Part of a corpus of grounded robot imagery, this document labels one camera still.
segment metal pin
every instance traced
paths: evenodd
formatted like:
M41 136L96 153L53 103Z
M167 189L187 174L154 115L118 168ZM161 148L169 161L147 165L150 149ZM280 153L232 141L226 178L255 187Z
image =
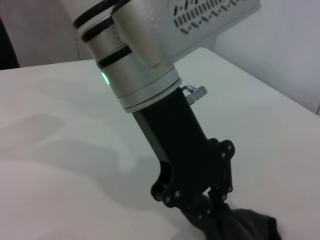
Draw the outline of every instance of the metal pin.
M176 198L179 198L180 195L181 195L180 191L176 191L176 192L174 193L174 196L175 196Z

